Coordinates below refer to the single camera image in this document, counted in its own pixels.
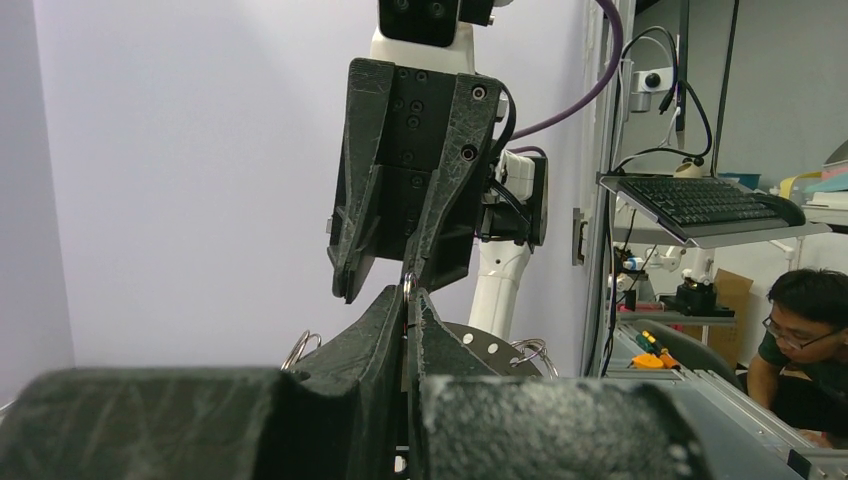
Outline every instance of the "circular metal plate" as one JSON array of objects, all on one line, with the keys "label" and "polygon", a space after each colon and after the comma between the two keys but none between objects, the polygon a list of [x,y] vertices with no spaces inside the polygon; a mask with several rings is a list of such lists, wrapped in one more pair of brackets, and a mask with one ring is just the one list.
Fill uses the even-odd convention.
[{"label": "circular metal plate", "polygon": [[523,355],[510,345],[509,342],[501,340],[490,333],[469,327],[468,325],[444,323],[451,333],[459,338],[459,341],[497,374],[511,377],[542,376],[542,373],[533,365],[533,362],[521,362],[514,365],[516,361],[523,358]]}]

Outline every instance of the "man's hair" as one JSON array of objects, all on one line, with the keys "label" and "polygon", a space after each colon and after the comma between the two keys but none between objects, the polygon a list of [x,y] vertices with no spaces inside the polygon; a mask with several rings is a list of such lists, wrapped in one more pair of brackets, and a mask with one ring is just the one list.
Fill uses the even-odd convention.
[{"label": "man's hair", "polygon": [[807,320],[848,328],[848,275],[805,268],[784,273],[768,299]]}]

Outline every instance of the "black keyboard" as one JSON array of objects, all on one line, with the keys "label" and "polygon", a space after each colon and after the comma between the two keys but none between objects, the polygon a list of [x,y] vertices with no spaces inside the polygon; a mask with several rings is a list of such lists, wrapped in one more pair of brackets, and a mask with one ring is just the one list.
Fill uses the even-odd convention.
[{"label": "black keyboard", "polygon": [[716,178],[625,177],[618,185],[682,238],[789,226],[752,192]]}]

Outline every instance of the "man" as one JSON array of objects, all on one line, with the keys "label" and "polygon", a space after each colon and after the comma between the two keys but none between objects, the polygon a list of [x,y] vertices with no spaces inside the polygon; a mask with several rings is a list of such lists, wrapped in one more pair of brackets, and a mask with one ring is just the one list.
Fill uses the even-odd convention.
[{"label": "man", "polygon": [[[817,445],[842,443],[848,438],[848,275],[792,271],[777,279],[768,299],[767,333],[742,384]],[[812,381],[781,375],[790,364]]]}]

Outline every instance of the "glasses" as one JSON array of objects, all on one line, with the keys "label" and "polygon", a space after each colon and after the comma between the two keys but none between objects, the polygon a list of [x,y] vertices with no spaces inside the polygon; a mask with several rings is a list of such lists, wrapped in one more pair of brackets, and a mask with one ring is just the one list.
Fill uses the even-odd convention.
[{"label": "glasses", "polygon": [[842,331],[840,329],[837,329],[837,330],[834,330],[834,331],[828,333],[827,335],[822,335],[821,337],[814,338],[814,339],[807,341],[807,342],[801,342],[801,341],[798,341],[797,339],[787,337],[783,333],[783,331],[780,329],[780,325],[774,323],[774,320],[772,320],[771,315],[769,315],[768,317],[766,317],[765,320],[763,320],[763,326],[766,327],[766,331],[769,332],[771,334],[771,336],[773,336],[774,338],[782,338],[783,341],[786,342],[787,345],[794,348],[795,350],[801,350],[802,348],[807,347],[810,344],[816,343],[819,340],[823,340],[827,337],[836,335],[837,333]]}]

